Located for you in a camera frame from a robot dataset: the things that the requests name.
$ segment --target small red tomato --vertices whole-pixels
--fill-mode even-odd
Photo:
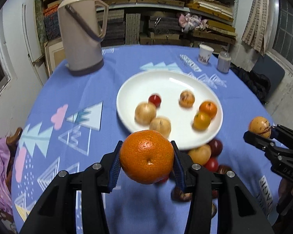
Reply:
[[[156,107],[159,107],[161,105],[162,99],[159,95],[154,94],[149,97],[149,102],[155,104]]]
[[[219,166],[219,164],[218,164],[218,161],[216,158],[210,158],[207,161],[207,163],[204,165],[204,167],[212,173],[217,172],[218,166]]]

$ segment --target paper cup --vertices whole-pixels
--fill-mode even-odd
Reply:
[[[208,64],[209,58],[212,56],[214,49],[210,46],[200,44],[199,59],[198,61],[203,64]]]

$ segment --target orange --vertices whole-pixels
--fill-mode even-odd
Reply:
[[[196,130],[205,130],[211,123],[211,118],[207,113],[198,112],[193,119],[193,128]]]
[[[200,105],[199,111],[207,113],[213,119],[217,114],[217,106],[211,101],[205,101]]]
[[[129,178],[141,184],[152,184],[171,172],[174,148],[157,131],[143,130],[132,133],[125,139],[119,159]]]

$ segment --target jar lid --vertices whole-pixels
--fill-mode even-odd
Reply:
[[[228,52],[225,51],[221,51],[219,53],[220,56],[222,56],[223,58],[231,58],[230,54]]]

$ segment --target table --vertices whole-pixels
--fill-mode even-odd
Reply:
[[[129,77],[151,69],[184,72],[215,92],[224,112],[217,135],[224,149],[218,161],[233,168],[264,212],[270,212],[270,222],[276,220],[280,177],[270,171],[264,153],[243,140],[254,117],[264,116],[271,123],[272,119],[232,71],[217,71],[214,56],[208,65],[199,63],[196,48],[133,45],[103,49],[102,53],[103,68],[83,77],[71,76],[62,61],[32,107],[13,170],[13,214],[18,231],[58,171],[83,171],[129,135],[117,118],[117,92]],[[172,202],[173,187],[172,181],[162,186],[142,185],[121,171],[116,188],[103,195],[110,233],[184,233],[190,203]],[[82,233],[80,195],[77,192],[77,233]],[[212,219],[211,233],[216,229],[217,216]]]

